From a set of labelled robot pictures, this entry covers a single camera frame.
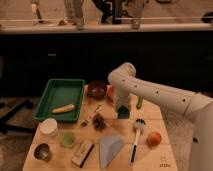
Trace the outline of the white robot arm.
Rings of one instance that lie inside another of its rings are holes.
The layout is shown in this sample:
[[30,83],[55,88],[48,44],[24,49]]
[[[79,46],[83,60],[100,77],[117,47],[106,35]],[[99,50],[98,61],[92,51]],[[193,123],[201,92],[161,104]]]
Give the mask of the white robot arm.
[[134,94],[180,114],[194,124],[188,171],[213,171],[213,98],[136,78],[133,64],[126,62],[111,71],[115,110],[128,107]]

